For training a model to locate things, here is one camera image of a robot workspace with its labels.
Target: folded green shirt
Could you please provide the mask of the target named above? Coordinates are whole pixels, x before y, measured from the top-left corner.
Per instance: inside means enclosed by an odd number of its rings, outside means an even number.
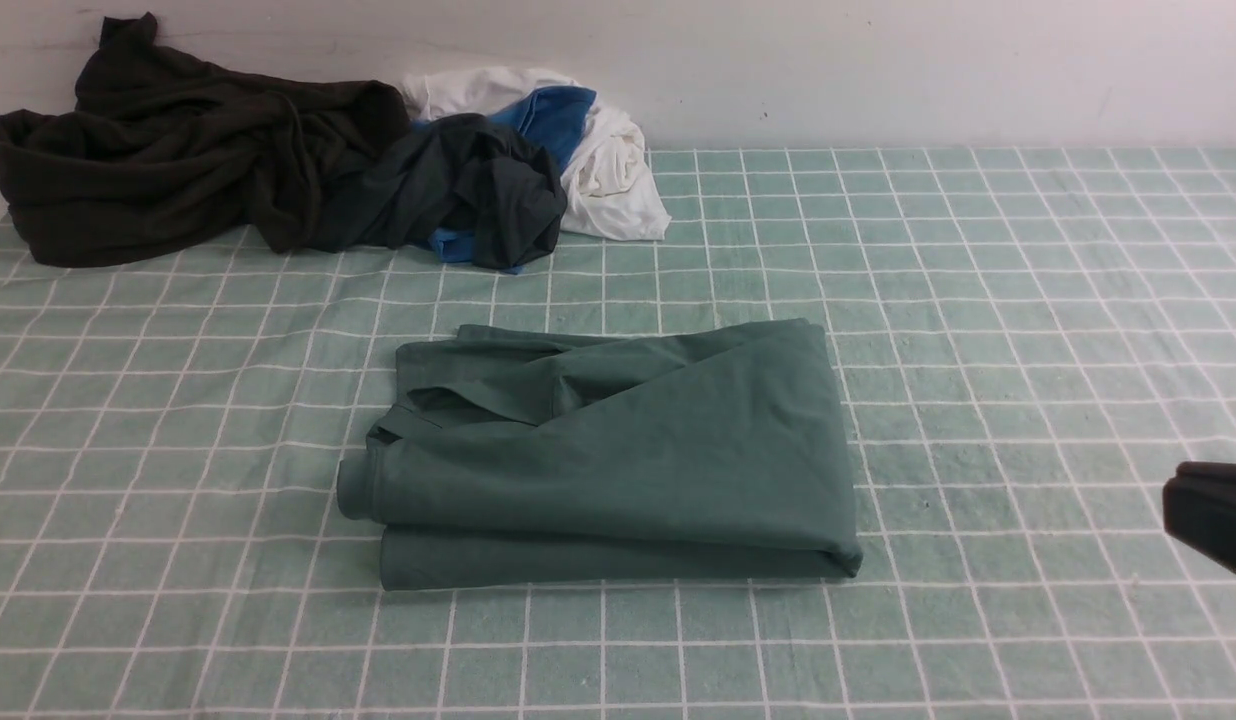
[[[388,527],[386,589],[852,577],[823,329],[637,340],[464,325],[397,351],[396,404],[339,469]]]

